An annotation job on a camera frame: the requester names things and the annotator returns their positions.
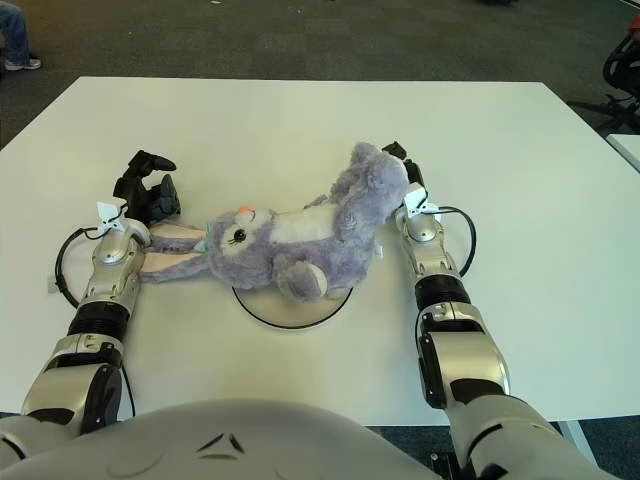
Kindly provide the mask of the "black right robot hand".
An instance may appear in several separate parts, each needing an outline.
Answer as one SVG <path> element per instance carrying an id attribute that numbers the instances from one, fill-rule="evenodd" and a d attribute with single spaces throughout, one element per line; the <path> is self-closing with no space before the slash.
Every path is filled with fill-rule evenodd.
<path id="1" fill-rule="evenodd" d="M 403 163 L 409 183 L 417 183 L 421 187 L 425 187 L 419 165 L 408 157 L 407 151 L 397 141 L 384 146 L 382 150 L 398 158 Z"/>

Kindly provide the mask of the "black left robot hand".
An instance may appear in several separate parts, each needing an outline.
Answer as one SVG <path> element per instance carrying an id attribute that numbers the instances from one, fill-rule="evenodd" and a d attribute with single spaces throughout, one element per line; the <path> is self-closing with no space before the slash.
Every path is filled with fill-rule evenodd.
<path id="1" fill-rule="evenodd" d="M 127 203 L 127 218 L 150 226 L 181 213 L 181 205 L 170 172 L 176 165 L 169 159 L 139 150 L 128 163 L 127 170 L 115 183 L 113 196 Z M 143 179 L 154 171 L 165 175 L 160 183 L 145 187 Z"/>

